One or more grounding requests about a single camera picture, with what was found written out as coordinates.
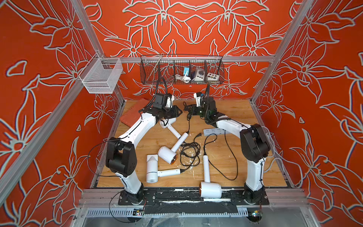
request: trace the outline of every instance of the wooden floor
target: wooden floor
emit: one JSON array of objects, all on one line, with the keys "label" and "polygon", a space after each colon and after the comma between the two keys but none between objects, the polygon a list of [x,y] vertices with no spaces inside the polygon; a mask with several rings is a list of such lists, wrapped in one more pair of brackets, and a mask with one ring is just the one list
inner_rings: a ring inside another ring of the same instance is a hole
[{"label": "wooden floor", "polygon": [[[124,112],[126,112],[131,106],[135,104],[136,101],[127,101]],[[186,103],[193,104],[195,101],[190,100]],[[180,109],[183,109],[183,101],[174,101],[174,105],[177,105]],[[257,119],[253,113],[253,110],[249,104],[248,100],[216,100],[217,110],[227,116],[246,124],[255,124]],[[188,121],[186,119],[187,113],[181,114],[173,127],[180,133],[188,131]],[[159,177],[157,183],[146,183],[146,155],[157,154],[160,147],[167,146],[172,148],[172,146],[177,142],[177,138],[168,130],[162,129],[160,124],[157,123],[153,128],[151,128],[146,135],[142,138],[136,148],[136,155],[138,159],[136,174],[139,180],[144,184],[145,187],[197,187],[199,183],[204,180],[203,176],[203,144],[205,136],[203,136],[203,129],[212,128],[212,126],[207,125],[204,120],[199,116],[193,116],[190,121],[190,134],[186,139],[186,142],[192,142],[194,137],[198,133],[202,133],[201,137],[196,139],[196,142],[201,145],[200,152],[200,165],[196,167],[191,167],[184,173],[176,176]],[[116,131],[115,137],[120,136],[129,129],[123,123],[119,123],[118,129]],[[241,142],[238,137],[232,134],[227,134],[227,141],[231,147],[233,153],[235,154],[238,161],[238,177],[234,181],[225,179],[220,173],[217,172],[211,165],[211,182],[217,182],[222,187],[243,187],[246,177],[247,177],[247,159],[243,156],[241,151]],[[210,143],[206,146],[206,151],[208,153],[210,161],[228,178],[234,178],[236,176],[236,161],[233,158],[230,150],[228,149],[224,135],[218,135],[215,142]],[[273,158],[268,158],[265,163],[265,169],[267,169]],[[190,159],[182,159],[182,162],[189,163]],[[180,158],[178,156],[177,161],[173,165],[169,165],[163,159],[159,158],[159,170],[174,169],[185,167],[180,164]],[[102,175],[114,175],[106,166],[103,168]],[[273,167],[267,173],[264,173],[264,185],[270,187],[285,187],[285,180],[276,164],[273,163]],[[100,177],[97,187],[123,187],[120,179],[114,177]]]}]

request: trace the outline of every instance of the power cord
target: power cord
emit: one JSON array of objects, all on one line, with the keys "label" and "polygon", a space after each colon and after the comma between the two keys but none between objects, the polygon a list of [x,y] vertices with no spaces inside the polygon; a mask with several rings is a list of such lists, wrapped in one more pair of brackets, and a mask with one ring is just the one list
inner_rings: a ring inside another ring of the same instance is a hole
[{"label": "power cord", "polygon": [[[187,106],[186,102],[183,102],[184,109]],[[190,132],[190,119],[192,119],[193,113],[194,113],[195,105],[193,106],[193,110],[191,112],[188,112],[187,114],[187,121],[188,121],[188,133]]]},{"label": "power cord", "polygon": [[272,160],[272,162],[270,163],[270,166],[267,168],[267,170],[266,171],[264,171],[264,173],[266,173],[267,171],[269,171],[270,169],[271,169],[271,167],[272,167],[272,163],[276,160],[276,159],[278,159],[278,160],[280,160],[281,161],[281,163],[282,163],[282,168],[283,168],[283,170],[285,171],[285,172],[287,172],[287,170],[286,170],[286,168],[285,168],[285,165],[284,165],[284,163],[282,162],[282,160],[285,160],[285,161],[287,161],[288,163],[291,163],[291,164],[295,164],[295,165],[297,165],[298,167],[299,167],[299,170],[300,170],[300,181],[299,181],[299,183],[297,183],[297,184],[294,184],[293,182],[291,182],[293,185],[291,185],[291,187],[292,188],[301,188],[301,186],[302,186],[302,182],[303,182],[303,176],[302,176],[302,169],[301,169],[301,166],[299,165],[299,164],[297,164],[297,163],[295,163],[295,162],[291,162],[291,161],[289,161],[289,160],[286,160],[284,157],[282,157],[278,152],[277,152],[277,150],[276,150],[276,146],[275,146],[275,142],[273,141],[273,139],[272,139],[272,137],[271,137],[271,132],[270,132],[270,130],[267,128],[267,127],[265,127],[265,126],[261,126],[261,127],[263,127],[263,128],[265,128],[267,131],[268,131],[268,135],[267,135],[267,138],[268,138],[268,140],[270,141],[270,143],[271,143],[271,145],[272,145],[272,147],[271,147],[271,149],[272,149],[272,156],[271,157],[274,157],[275,156],[275,154],[278,156],[278,157],[275,157],[273,160]]},{"label": "power cord", "polygon": [[156,96],[156,93],[158,92],[158,88],[159,88],[159,82],[160,82],[160,80],[163,80],[163,82],[164,82],[164,86],[165,86],[165,94],[167,94],[168,93],[168,86],[166,85],[166,81],[165,81],[165,79],[162,77],[162,76],[160,76],[159,75],[159,78],[158,78],[158,80],[157,80],[157,82],[156,82],[156,87],[155,87],[155,93],[154,93],[154,95],[153,95],[153,97],[152,97],[152,99],[149,101],[149,103],[148,104],[146,104],[146,106],[144,106],[144,108],[142,108],[142,109],[140,109],[139,110],[139,113],[141,113],[146,107],[148,107],[151,103],[152,103],[152,101],[155,99],[155,96]]},{"label": "power cord", "polygon": [[217,119],[215,121],[208,121],[207,119],[207,114],[208,114],[208,109],[209,109],[209,90],[210,90],[210,85],[208,84],[207,85],[207,88],[205,89],[205,93],[204,95],[207,97],[207,108],[205,110],[205,115],[204,115],[204,121],[207,125],[212,125],[214,123],[216,123],[217,121],[222,121],[222,120],[232,120],[231,118],[229,117],[226,117],[226,118],[220,118],[220,119]]},{"label": "power cord", "polygon": [[[186,169],[181,169],[180,170],[180,173],[183,173],[183,172],[185,172],[187,169],[189,169],[190,167],[194,167],[194,166],[197,166],[197,165],[199,165],[199,163],[200,163],[200,158],[199,158],[199,154],[200,154],[200,144],[199,143],[197,143],[196,141],[195,141],[195,139],[197,138],[197,137],[199,137],[199,136],[202,136],[202,134],[201,133],[199,133],[198,135],[196,135],[195,137],[194,137],[194,140],[193,140],[193,142],[191,142],[191,143],[186,143],[186,142],[183,142],[180,146],[183,148],[182,150],[181,150],[181,152],[180,152],[180,164],[182,165],[182,166],[187,166],[187,168]],[[188,149],[190,149],[190,148],[193,148],[194,149],[194,152],[195,152],[195,155],[193,156],[193,155],[187,155],[186,153],[185,153],[185,151],[186,150],[188,150]],[[192,162],[190,163],[190,164],[183,164],[183,162],[182,162],[182,156],[185,156],[185,157],[187,157],[187,158],[190,158],[190,159],[193,159],[192,160]],[[194,163],[194,161],[195,161],[195,159],[196,158],[198,158],[198,162],[196,163],[196,164],[194,164],[193,165],[193,163]]]},{"label": "power cord", "polygon": [[94,149],[94,148],[96,148],[97,146],[99,146],[99,145],[101,145],[101,144],[103,144],[103,143],[106,143],[106,142],[108,142],[108,141],[117,141],[117,140],[121,140],[121,139],[124,139],[124,138],[126,138],[127,136],[125,136],[125,137],[123,137],[123,138],[118,138],[118,139],[112,139],[112,140],[106,140],[106,141],[103,141],[102,143],[99,143],[99,144],[97,144],[96,146],[94,146],[89,152],[88,152],[88,155],[87,155],[87,166],[88,166],[88,169],[94,174],[94,175],[96,175],[96,176],[99,176],[99,177],[119,177],[119,176],[114,176],[114,175],[112,175],[112,176],[104,176],[104,175],[99,175],[99,174],[97,174],[97,173],[95,173],[91,168],[90,168],[90,165],[89,165],[89,162],[88,162],[88,159],[89,159],[89,157],[90,157],[90,153],[91,153],[91,151]]},{"label": "power cord", "polygon": [[[214,139],[214,140],[212,140],[212,141],[210,141],[210,142],[208,142],[207,143],[207,139],[208,139],[208,137],[209,136],[211,136],[211,135],[215,135],[216,136],[216,138]],[[210,135],[208,135],[206,138],[205,138],[205,141],[204,141],[204,146],[203,146],[203,151],[204,151],[204,155],[207,155],[207,153],[206,153],[206,151],[205,151],[205,146],[207,145],[207,144],[209,144],[209,143],[212,143],[212,142],[214,142],[214,141],[216,141],[217,140],[217,135],[215,134],[215,133],[212,133],[212,134],[210,134]],[[222,176],[224,176],[224,178],[226,178],[227,180],[230,180],[230,181],[234,181],[235,179],[237,179],[237,177],[238,177],[238,161],[237,161],[237,158],[236,158],[236,156],[234,155],[234,153],[233,153],[233,151],[232,151],[232,149],[230,148],[230,146],[229,146],[229,144],[228,144],[228,142],[227,142],[227,138],[226,138],[226,132],[224,131],[224,139],[226,140],[226,144],[227,144],[227,146],[228,146],[228,148],[229,148],[229,150],[231,151],[231,153],[232,153],[232,155],[233,155],[233,157],[234,157],[234,159],[236,160],[236,169],[237,169],[237,172],[236,172],[236,177],[235,178],[233,178],[233,179],[229,179],[228,177],[226,177],[221,171],[219,171],[219,169],[217,169],[217,167],[215,167],[212,163],[211,163],[211,161],[208,159],[208,161],[209,161],[209,163],[220,173],[220,174],[222,174]]]},{"label": "power cord", "polygon": [[[116,195],[114,195],[114,196],[112,197],[112,199],[110,200],[110,203],[109,203],[109,211],[110,211],[111,216],[112,216],[112,217],[113,217],[116,221],[118,221],[118,222],[122,222],[122,223],[136,223],[137,221],[135,221],[135,222],[124,222],[124,221],[121,221],[121,220],[117,219],[115,216],[113,216],[113,214],[112,214],[112,212],[111,212],[111,202],[112,202],[112,200],[116,197]],[[143,208],[142,208],[143,212],[145,212],[145,205],[146,205],[146,202],[147,202],[146,197],[144,197],[144,199],[145,199],[145,204],[144,204],[144,206],[143,206]]]}]

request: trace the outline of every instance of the white robotic arm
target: white robotic arm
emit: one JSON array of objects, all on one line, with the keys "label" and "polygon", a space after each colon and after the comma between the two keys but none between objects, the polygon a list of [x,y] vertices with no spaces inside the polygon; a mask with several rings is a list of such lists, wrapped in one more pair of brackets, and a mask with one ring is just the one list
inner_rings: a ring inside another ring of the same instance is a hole
[{"label": "white robotic arm", "polygon": [[146,107],[138,121],[119,138],[111,138],[107,144],[106,166],[118,177],[127,192],[128,200],[138,204],[143,198],[143,185],[138,179],[135,168],[137,158],[135,148],[143,136],[160,119],[178,117],[182,111],[172,105],[174,97],[171,94],[155,96],[152,107]]},{"label": "white robotic arm", "polygon": [[266,135],[258,124],[249,125],[235,121],[217,111],[213,97],[201,92],[195,93],[196,104],[184,107],[192,115],[204,117],[206,123],[229,131],[241,140],[241,149],[247,159],[247,180],[244,185],[244,199],[249,204],[260,201],[264,193],[263,169],[270,150]]},{"label": "white robotic arm", "polygon": [[[219,117],[218,119],[228,118],[226,115]],[[241,138],[241,131],[251,128],[249,124],[242,124],[235,120],[221,120],[217,121],[217,128],[224,129],[233,135]],[[265,164],[265,158],[261,158],[258,162],[247,160],[247,179],[246,185],[252,191],[258,191],[263,187],[263,169]]]}]

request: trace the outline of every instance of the wire basket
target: wire basket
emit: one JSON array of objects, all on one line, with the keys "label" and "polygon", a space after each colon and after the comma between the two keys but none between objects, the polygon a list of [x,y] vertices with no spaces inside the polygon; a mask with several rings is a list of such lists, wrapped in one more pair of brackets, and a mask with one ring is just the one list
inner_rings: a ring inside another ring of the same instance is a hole
[{"label": "wire basket", "polygon": [[[203,72],[204,78],[195,81],[195,77]],[[222,56],[209,55],[142,55],[140,77],[142,84],[156,84],[159,76],[167,84],[221,84],[224,82],[224,65]]]},{"label": "wire basket", "polygon": [[100,59],[92,66],[85,78],[81,78],[83,85],[91,94],[112,94],[120,78],[123,67],[121,60],[111,68],[104,66]]}]

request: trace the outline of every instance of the power strip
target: power strip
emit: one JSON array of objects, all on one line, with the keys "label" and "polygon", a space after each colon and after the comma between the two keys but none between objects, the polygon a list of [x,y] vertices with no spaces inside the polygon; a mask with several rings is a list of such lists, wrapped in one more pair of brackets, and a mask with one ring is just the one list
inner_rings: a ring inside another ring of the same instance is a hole
[{"label": "power strip", "polygon": [[208,136],[210,134],[216,135],[224,135],[224,129],[214,128],[214,129],[203,129],[204,136]]}]

